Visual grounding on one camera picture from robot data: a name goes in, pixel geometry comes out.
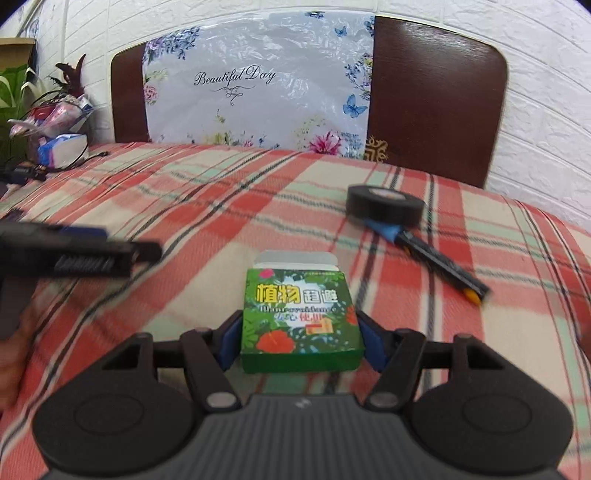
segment plaid tablecloth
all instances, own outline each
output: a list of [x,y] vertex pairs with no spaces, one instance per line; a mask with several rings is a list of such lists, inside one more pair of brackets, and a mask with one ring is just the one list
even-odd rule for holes
[[[265,249],[331,251],[356,307],[388,328],[430,339],[484,339],[559,396],[575,431],[561,471],[591,479],[591,374],[577,335],[591,325],[591,238],[537,208],[456,181],[389,165],[309,153],[227,147],[109,145],[111,155],[30,185],[0,205],[27,219],[102,225],[116,237],[157,239],[163,260],[130,281],[43,282],[25,314],[38,318],[18,404],[0,420],[0,478],[37,479],[45,466],[30,432],[56,388],[139,330],[176,339],[216,327],[241,307],[246,269]],[[426,201],[418,235],[487,283],[482,309],[371,231],[345,219],[346,187],[368,183]],[[252,392],[363,397],[376,375],[228,373]],[[421,388],[441,381],[423,375]],[[167,377],[174,381],[174,376]]]

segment pink flower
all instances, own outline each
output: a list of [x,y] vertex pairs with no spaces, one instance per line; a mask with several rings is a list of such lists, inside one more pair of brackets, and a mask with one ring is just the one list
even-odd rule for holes
[[340,138],[337,134],[329,130],[325,137],[316,135],[314,141],[310,142],[308,147],[315,153],[325,153],[328,155],[338,155],[340,147]]
[[271,278],[273,275],[275,275],[275,272],[273,272],[272,268],[266,268],[261,273],[259,273],[260,278]]
[[144,99],[148,105],[153,105],[158,100],[158,90],[153,85],[144,83]]

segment white brick wall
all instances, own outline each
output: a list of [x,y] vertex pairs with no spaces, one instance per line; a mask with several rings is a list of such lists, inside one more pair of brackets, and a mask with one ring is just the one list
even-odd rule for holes
[[[31,1],[25,6],[30,8]],[[113,140],[113,56],[135,43],[220,15],[259,9],[351,8],[417,20],[483,40],[509,65],[489,190],[591,231],[591,15],[575,0],[45,0],[40,72],[87,54],[83,81],[99,107],[95,132]],[[17,14],[0,27],[14,36]]]

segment brown headboard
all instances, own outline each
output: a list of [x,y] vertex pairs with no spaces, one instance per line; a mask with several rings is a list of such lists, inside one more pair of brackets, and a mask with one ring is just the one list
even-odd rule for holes
[[[149,141],[145,43],[111,64],[117,142]],[[428,171],[477,187],[486,181],[507,66],[494,47],[429,25],[376,17],[367,160]]]

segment blue marker cap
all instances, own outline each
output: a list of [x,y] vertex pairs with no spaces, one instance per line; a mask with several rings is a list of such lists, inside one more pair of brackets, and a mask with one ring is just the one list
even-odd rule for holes
[[390,223],[376,222],[366,218],[364,220],[365,225],[370,227],[375,232],[383,236],[388,242],[394,243],[394,239],[402,230],[400,225],[391,225]]

